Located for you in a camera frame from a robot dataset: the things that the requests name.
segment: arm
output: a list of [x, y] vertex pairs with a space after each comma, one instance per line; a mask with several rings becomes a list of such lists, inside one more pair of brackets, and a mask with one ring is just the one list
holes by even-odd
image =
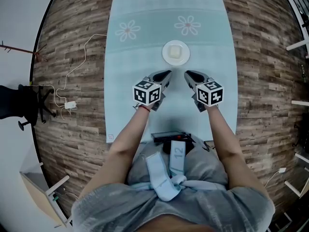
[[80, 198], [100, 186], [125, 182], [126, 175], [144, 133], [148, 116], [149, 111], [142, 107], [138, 108], [129, 123], [113, 142], [105, 163], [85, 186]]
[[250, 187], [269, 197], [264, 186], [248, 168], [239, 141], [229, 128], [219, 109], [216, 106], [206, 107], [206, 109], [218, 157], [224, 165], [229, 179], [229, 188]]

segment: light blue fabric strap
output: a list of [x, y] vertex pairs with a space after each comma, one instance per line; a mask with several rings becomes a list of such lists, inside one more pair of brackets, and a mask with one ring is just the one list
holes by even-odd
[[172, 177], [184, 175], [185, 142], [171, 141], [169, 170]]
[[181, 188], [174, 186], [169, 178], [160, 152], [147, 157], [146, 162], [151, 185], [153, 186], [159, 199], [167, 202], [176, 197], [181, 191]]

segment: chair wheel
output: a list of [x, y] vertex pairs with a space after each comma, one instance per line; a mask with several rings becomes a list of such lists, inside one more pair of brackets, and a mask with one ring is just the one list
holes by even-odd
[[18, 122], [18, 125], [19, 125], [19, 128], [23, 131], [24, 130], [24, 126], [20, 122]]

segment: white cube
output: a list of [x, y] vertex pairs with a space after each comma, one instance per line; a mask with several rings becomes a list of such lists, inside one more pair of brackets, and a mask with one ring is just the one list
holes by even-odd
[[133, 86], [133, 100], [143, 105], [150, 105], [161, 99], [161, 85], [140, 81]]
[[224, 88], [215, 81], [197, 85], [197, 101], [206, 106], [223, 102]]

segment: white wall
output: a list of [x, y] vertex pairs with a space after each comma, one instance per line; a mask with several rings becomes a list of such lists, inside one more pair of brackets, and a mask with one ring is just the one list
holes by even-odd
[[[33, 50], [42, 17], [50, 0], [0, 0], [0, 41]], [[17, 89], [29, 84], [31, 54], [0, 48], [0, 85]], [[37, 208], [19, 171], [38, 163], [31, 128], [18, 127], [18, 120], [0, 120], [0, 223], [9, 232], [68, 231]]]

